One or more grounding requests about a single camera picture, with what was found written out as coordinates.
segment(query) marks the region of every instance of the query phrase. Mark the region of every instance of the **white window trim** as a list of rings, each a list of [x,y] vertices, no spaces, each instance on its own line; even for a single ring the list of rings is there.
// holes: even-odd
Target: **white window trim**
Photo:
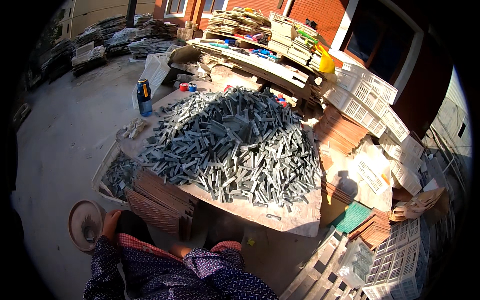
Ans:
[[[228,5],[228,0],[225,0],[225,2],[223,2],[223,7],[222,7],[222,10],[223,11],[226,11],[227,10],[227,5]],[[207,13],[207,12],[202,12],[202,19],[211,19],[212,18],[212,14],[211,13]]]
[[[335,37],[332,42],[332,47],[329,49],[328,53],[332,54],[333,56],[337,57],[338,59],[342,60],[343,62],[354,63],[364,68],[364,66],[360,65],[356,60],[352,57],[347,55],[345,52],[340,51],[340,46],[347,35],[348,28],[350,27],[350,23],[352,22],[353,15],[355,10],[357,9],[357,4],[359,0],[350,0],[348,2],[347,8],[345,9],[345,13],[343,15],[342,21],[340,22],[340,27],[338,28]],[[393,86],[397,88],[398,93],[395,97],[394,104],[398,101],[398,98],[403,92],[403,89],[407,85],[410,76],[412,75],[413,68],[417,63],[417,59],[419,57],[421,44],[423,41],[424,32],[420,28],[420,26],[413,21],[403,10],[401,10],[395,3],[391,0],[379,0],[383,3],[386,7],[391,9],[395,14],[397,14],[408,26],[410,26],[413,31],[415,31],[412,39],[412,43],[410,45],[410,50],[408,51],[407,58],[405,59],[405,63],[403,64],[402,69],[400,70],[400,74],[398,75],[397,79]]]
[[[165,6],[165,11],[163,12],[164,18],[183,18],[185,16],[185,12],[187,10],[187,3],[188,0],[185,0],[185,4],[183,5],[183,11],[181,13],[168,13],[168,6],[170,5],[171,0],[167,0],[167,5]]]

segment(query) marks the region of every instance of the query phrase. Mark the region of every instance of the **blue water bottle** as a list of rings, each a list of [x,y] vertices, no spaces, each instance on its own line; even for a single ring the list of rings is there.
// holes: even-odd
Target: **blue water bottle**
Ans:
[[[142,78],[137,83],[138,109],[142,117],[148,117],[152,114],[152,97],[148,80]]]

